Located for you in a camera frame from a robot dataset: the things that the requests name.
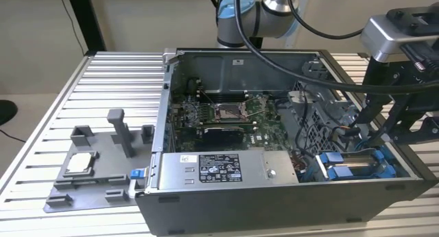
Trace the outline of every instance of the white wall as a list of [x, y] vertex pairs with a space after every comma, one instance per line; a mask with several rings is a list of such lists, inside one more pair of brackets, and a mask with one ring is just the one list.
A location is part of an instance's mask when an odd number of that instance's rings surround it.
[[81, 57], [60, 0], [0, 0], [0, 94], [57, 92]]
[[[215, 47], [215, 8], [209, 0], [92, 0], [109, 49], [161, 51]], [[267, 39], [265, 48], [284, 40]]]
[[[401, 7], [429, 6], [439, 0], [304, 0], [304, 21], [319, 31], [341, 35], [363, 28], [369, 16], [385, 14]], [[288, 40], [288, 48], [327, 49], [331, 52], [365, 51], [359, 37], [328, 40], [312, 34], [303, 27]]]

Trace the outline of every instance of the motherboard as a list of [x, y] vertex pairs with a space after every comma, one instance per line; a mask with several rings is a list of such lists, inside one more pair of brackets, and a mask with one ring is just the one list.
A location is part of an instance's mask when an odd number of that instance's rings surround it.
[[176, 152], [291, 150], [268, 93], [219, 95], [201, 90], [172, 104]]

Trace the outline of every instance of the warning label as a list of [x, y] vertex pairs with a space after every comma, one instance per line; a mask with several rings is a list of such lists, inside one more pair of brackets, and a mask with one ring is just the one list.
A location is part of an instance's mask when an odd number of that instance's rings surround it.
[[241, 169], [237, 154], [200, 155], [200, 182], [241, 181]]

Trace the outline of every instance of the aluminum extrusion table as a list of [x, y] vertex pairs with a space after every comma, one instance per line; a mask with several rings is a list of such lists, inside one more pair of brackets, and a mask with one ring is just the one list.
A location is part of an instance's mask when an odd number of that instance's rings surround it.
[[[332, 54], [352, 80], [361, 83], [368, 61], [357, 54]], [[98, 52], [85, 57], [0, 180], [1, 236], [148, 236], [136, 206], [42, 212], [45, 197], [70, 145], [74, 125], [112, 131], [106, 111], [124, 108], [132, 130], [155, 124], [161, 90], [160, 53]], [[411, 146], [439, 177], [439, 142]], [[413, 201], [395, 203], [369, 222], [213, 236], [439, 236], [439, 186]]]

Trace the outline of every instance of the black chair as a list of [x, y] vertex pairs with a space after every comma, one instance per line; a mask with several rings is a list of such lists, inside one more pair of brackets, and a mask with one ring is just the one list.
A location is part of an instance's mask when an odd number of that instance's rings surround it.
[[17, 111], [18, 108], [13, 102], [8, 100], [0, 100], [0, 125], [6, 123], [13, 118]]

